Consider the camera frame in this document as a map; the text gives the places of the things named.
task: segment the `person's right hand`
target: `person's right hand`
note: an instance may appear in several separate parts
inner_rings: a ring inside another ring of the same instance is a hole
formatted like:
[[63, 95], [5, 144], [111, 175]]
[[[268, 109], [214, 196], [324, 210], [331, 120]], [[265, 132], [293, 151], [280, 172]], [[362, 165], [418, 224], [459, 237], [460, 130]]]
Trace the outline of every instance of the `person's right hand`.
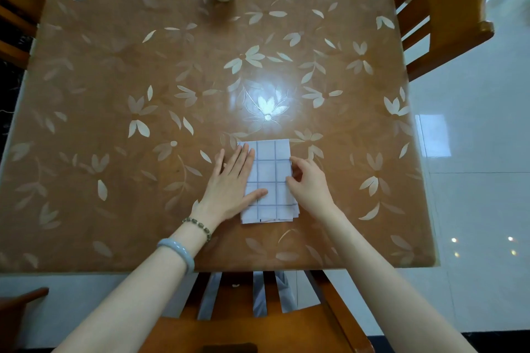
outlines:
[[311, 216], [316, 219], [323, 217], [335, 206], [324, 172], [312, 160], [295, 156], [291, 156], [290, 160], [294, 171], [300, 169], [302, 173], [300, 182], [291, 176], [287, 177], [291, 194]]

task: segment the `dining table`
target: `dining table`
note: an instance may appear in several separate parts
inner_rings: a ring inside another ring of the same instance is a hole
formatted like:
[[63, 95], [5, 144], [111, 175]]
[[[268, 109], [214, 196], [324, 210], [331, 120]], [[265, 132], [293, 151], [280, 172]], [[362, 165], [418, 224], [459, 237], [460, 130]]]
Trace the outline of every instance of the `dining table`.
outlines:
[[[46, 0], [3, 156], [0, 270], [127, 272], [215, 155], [289, 139], [394, 267], [438, 265], [394, 0]], [[341, 268], [321, 224], [221, 224], [196, 271]]]

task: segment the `stack of paper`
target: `stack of paper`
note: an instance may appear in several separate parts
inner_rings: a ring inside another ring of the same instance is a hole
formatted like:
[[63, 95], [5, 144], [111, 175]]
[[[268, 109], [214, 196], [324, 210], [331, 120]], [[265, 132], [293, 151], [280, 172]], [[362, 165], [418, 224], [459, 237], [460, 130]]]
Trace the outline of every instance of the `stack of paper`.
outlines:
[[258, 188], [266, 188], [269, 193], [241, 213], [241, 222], [292, 222], [298, 217], [300, 209], [285, 182], [285, 177], [292, 174], [289, 140], [247, 143], [249, 150], [254, 148], [256, 152], [245, 194]]

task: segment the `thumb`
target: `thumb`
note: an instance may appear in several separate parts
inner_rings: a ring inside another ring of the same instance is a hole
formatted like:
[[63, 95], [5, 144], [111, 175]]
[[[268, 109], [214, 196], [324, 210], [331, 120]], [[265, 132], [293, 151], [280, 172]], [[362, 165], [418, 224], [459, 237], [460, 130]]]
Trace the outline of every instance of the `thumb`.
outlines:
[[285, 178], [289, 191], [295, 198], [301, 193], [301, 184], [297, 182], [292, 176], [287, 176]]
[[243, 197], [241, 201], [241, 209], [247, 208], [251, 203], [253, 203], [257, 199], [260, 199], [261, 197], [267, 195], [268, 192], [269, 190], [267, 190], [266, 188], [259, 188], [257, 190], [254, 190], [250, 194], [247, 194]]

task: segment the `person's left hand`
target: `person's left hand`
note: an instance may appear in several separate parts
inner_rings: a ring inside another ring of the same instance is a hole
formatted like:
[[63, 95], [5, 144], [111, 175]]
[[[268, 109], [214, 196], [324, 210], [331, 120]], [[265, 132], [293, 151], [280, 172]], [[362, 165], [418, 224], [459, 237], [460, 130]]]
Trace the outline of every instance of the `person's left hand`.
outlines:
[[257, 189], [245, 196], [245, 186], [254, 163], [255, 151], [238, 145], [234, 155], [222, 170], [225, 150], [215, 156], [215, 167], [201, 202], [190, 217], [205, 224], [212, 232], [224, 220], [229, 219], [251, 203], [267, 194], [267, 189]]

